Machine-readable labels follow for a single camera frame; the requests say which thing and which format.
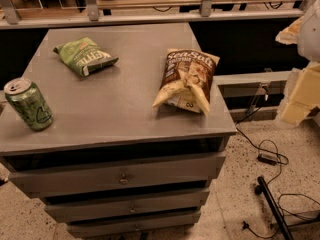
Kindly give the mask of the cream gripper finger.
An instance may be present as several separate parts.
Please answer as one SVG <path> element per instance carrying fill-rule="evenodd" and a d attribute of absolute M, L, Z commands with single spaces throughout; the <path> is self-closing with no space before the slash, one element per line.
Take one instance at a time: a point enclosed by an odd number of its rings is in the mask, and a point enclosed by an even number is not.
<path fill-rule="evenodd" d="M 278 119 L 298 126 L 320 106 L 320 64 L 309 63 L 302 70 L 293 68 L 286 81 L 284 98 L 278 109 Z"/>
<path fill-rule="evenodd" d="M 297 44 L 299 40 L 299 33 L 300 33 L 302 21 L 303 21 L 303 17 L 299 17 L 298 19 L 296 19 L 288 27 L 281 30 L 277 34 L 275 40 L 285 45 Z"/>

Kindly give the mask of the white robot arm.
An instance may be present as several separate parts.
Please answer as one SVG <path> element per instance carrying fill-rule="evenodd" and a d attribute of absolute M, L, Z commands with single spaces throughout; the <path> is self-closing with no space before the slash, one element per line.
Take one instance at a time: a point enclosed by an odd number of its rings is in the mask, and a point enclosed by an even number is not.
<path fill-rule="evenodd" d="M 296 44 L 298 54 L 309 61 L 302 70 L 293 69 L 286 81 L 284 98 L 276 120 L 285 126 L 298 126 L 320 106 L 320 0 L 276 36 L 282 44 Z"/>

